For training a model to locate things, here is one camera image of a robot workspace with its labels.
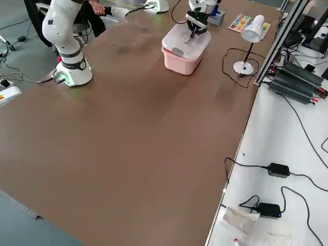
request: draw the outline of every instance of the white table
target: white table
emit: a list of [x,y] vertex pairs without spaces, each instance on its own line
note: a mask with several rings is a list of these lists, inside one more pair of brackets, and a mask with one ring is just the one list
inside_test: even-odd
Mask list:
[[[323,87],[328,87],[328,81],[324,81]],[[328,136],[328,99],[321,99],[316,106],[305,106],[293,100],[290,102],[298,111],[315,148],[328,162],[328,154],[320,147]],[[295,113],[281,96],[268,91],[268,86],[264,84],[256,96],[236,161],[244,165],[268,166],[271,162],[288,165],[291,172],[306,174],[317,185],[328,189],[328,169],[312,150]],[[322,242],[328,245],[328,193],[315,188],[307,178],[291,176],[282,179],[269,176],[265,169],[234,165],[222,204],[237,208],[239,203],[258,195],[262,202],[276,203],[283,209],[280,191],[282,186],[287,186],[306,198],[311,212],[310,226]],[[284,193],[287,209],[282,218],[259,218],[254,233],[262,235],[270,228],[289,227],[293,239],[298,243],[296,245],[319,245],[306,225],[307,210],[302,198],[288,190],[284,190]],[[224,208],[221,207],[218,218],[223,211]],[[209,238],[209,246],[233,245],[235,237],[217,219]],[[240,246],[244,245],[254,246],[241,241]]]
[[[321,33],[327,33],[328,32],[328,28],[327,27],[321,27],[317,33],[317,35],[315,37],[318,37],[321,35]],[[296,55],[296,59],[298,59],[299,64],[304,68],[307,64],[319,64],[322,62],[327,62],[327,63],[322,63],[320,65],[315,66],[316,70],[315,70],[315,74],[318,76],[321,76],[323,74],[323,72],[328,68],[328,56],[324,59],[321,59],[321,57],[323,57],[323,54],[321,54],[318,51],[315,50],[311,50],[309,48],[303,47],[302,45],[300,45],[298,47],[299,52],[297,51],[292,51],[293,55]]]

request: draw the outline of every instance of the hand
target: hand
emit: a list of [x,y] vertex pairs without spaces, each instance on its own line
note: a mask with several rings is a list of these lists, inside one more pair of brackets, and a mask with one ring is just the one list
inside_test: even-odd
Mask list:
[[99,3],[91,4],[93,12],[97,15],[105,15],[105,7]]

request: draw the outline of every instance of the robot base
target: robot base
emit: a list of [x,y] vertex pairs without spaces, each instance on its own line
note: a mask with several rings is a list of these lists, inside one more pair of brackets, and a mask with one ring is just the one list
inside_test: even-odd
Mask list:
[[60,62],[57,65],[57,72],[61,72],[61,75],[57,78],[57,81],[63,81],[68,87],[81,86],[88,83],[92,79],[92,72],[87,63],[84,70],[68,69],[65,68]]
[[254,72],[254,68],[251,64],[242,61],[234,63],[233,68],[237,74],[251,75]]

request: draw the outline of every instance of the table surface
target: table surface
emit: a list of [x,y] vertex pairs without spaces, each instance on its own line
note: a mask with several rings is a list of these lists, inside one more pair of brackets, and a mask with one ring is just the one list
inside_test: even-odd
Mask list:
[[[86,47],[90,83],[38,85],[1,108],[0,189],[86,245],[204,245],[221,162],[236,152],[257,91],[221,72],[228,48],[249,47],[227,27],[241,13],[263,14],[272,27],[253,51],[265,56],[279,15],[248,0],[222,8],[191,76],[164,67],[170,13],[136,12]],[[187,10],[181,2],[176,19]],[[226,71],[244,56],[232,51]]]
[[[320,76],[328,67],[328,58],[320,59],[323,55],[317,51],[300,46],[297,54],[299,63],[305,67],[309,62],[318,64],[315,74]],[[328,81],[324,80],[322,87],[328,90]],[[311,142],[323,160],[328,163],[328,155],[321,149],[321,144],[328,136],[326,122],[328,116],[328,101],[321,99],[316,106],[303,105],[289,99],[298,112]],[[328,170],[311,148],[297,116],[288,103],[279,95],[268,90],[262,84],[258,90],[252,112],[242,138],[236,161],[244,165],[268,166],[270,163],[288,165],[291,172],[305,174],[324,189],[328,189]],[[233,166],[230,184],[222,199],[222,204],[235,209],[238,204],[253,195],[258,195],[262,202],[279,204],[283,209],[281,187],[287,186],[302,194],[310,208],[310,226],[319,236],[323,244],[328,243],[325,212],[326,193],[314,187],[305,177],[291,176],[287,179],[271,177],[267,170],[260,168],[244,168]],[[286,212],[279,220],[260,219],[256,222],[253,234],[248,238],[239,239],[240,246],[276,245],[269,242],[272,237],[267,232],[279,232],[292,238],[291,245],[320,245],[306,225],[307,210],[301,197],[284,190],[286,195]],[[218,215],[213,226],[209,246],[232,245],[236,234],[220,223],[225,208],[218,209]]]

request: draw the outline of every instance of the white lid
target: white lid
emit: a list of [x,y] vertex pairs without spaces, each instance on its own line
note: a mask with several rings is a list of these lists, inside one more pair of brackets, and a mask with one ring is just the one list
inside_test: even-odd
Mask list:
[[174,54],[179,53],[177,55],[183,58],[197,59],[210,42],[211,34],[207,31],[201,35],[195,35],[194,38],[190,38],[190,34],[187,23],[176,24],[163,38],[162,45]]

